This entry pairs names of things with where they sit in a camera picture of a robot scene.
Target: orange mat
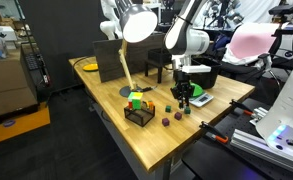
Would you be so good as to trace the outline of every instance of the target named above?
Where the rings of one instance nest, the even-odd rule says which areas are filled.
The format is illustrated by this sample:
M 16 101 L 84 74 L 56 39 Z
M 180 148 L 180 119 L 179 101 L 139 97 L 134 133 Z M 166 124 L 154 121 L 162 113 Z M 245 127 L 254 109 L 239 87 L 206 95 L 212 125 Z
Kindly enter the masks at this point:
M 48 107 L 45 105 L 46 103 L 41 103 L 39 110 L 35 113 L 10 118 L 9 120 L 15 120 L 15 124 L 10 127 L 4 127 L 3 124 L 0 124 L 0 142 L 50 124 Z

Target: black wall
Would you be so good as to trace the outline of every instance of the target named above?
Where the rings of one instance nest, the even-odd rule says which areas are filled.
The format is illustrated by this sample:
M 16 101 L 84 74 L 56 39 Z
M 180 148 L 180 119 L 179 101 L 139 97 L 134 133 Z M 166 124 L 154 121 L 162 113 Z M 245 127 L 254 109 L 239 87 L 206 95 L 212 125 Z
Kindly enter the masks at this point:
M 26 21 L 44 57 L 53 89 L 76 83 L 71 58 L 94 55 L 93 41 L 105 40 L 99 24 L 99 0 L 19 0 Z

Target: wooden table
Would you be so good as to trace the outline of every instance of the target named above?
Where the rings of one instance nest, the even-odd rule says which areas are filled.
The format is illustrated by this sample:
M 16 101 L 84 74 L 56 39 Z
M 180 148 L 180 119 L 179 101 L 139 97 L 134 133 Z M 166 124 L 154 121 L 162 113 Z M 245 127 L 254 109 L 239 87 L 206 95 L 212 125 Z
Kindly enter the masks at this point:
M 80 58 L 69 61 L 73 65 L 78 59 Z M 101 83 L 98 72 L 82 70 L 84 65 L 95 62 L 94 57 L 82 60 L 74 66 L 75 71 L 147 174 L 152 174 L 163 164 L 170 162 L 175 154 L 182 152 L 196 140 L 200 134 L 199 125 L 202 121 L 214 123 L 220 120 L 231 109 L 229 102 L 232 99 L 242 101 L 254 90 L 251 85 L 218 76 L 215 86 L 206 90 L 214 96 L 214 99 L 201 108 L 191 105 L 191 114 L 184 114 L 170 92 L 170 87 L 175 83 L 172 71 L 163 72 L 161 84 L 157 84 L 156 69 L 150 70 L 148 77 L 145 77 L 143 72 L 134 74 L 132 79 L 142 88 L 157 85 L 155 90 L 145 92 L 143 95 L 144 100 L 154 102 L 156 115 L 146 126 L 141 127 L 124 117 L 123 109 L 128 103 L 127 98 L 119 95 L 119 90 L 128 85 L 126 78 Z M 172 107 L 171 113 L 165 112 L 166 105 Z M 176 112 L 183 114 L 183 118 L 179 121 L 174 119 Z M 162 125 L 163 118 L 170 120 L 169 126 Z

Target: lamp base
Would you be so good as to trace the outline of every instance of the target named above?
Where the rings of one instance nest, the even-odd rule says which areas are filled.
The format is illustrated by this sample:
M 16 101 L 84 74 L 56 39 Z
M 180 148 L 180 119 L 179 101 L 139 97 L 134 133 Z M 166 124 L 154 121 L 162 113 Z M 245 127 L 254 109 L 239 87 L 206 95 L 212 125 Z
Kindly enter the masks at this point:
M 128 97 L 131 92 L 132 92 L 132 90 L 130 89 L 129 86 L 122 87 L 119 90 L 119 94 L 123 97 Z

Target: small cube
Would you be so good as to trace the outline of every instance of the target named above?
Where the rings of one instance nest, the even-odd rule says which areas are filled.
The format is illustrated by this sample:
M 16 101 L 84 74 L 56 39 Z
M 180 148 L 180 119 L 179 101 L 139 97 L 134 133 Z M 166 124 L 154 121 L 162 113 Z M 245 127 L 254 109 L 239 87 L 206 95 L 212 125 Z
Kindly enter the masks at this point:
M 184 109 L 184 113 L 185 114 L 190 114 L 191 110 L 189 108 L 189 106 L 186 106 L 186 108 Z
M 169 125 L 169 120 L 167 118 L 162 119 L 162 124 L 164 126 L 168 126 Z
M 180 112 L 175 113 L 174 118 L 177 119 L 177 120 L 182 119 L 182 113 L 180 113 Z
M 172 107 L 171 107 L 171 106 L 166 106 L 165 112 L 170 112 L 170 111 L 171 111 L 171 109 L 172 109 Z

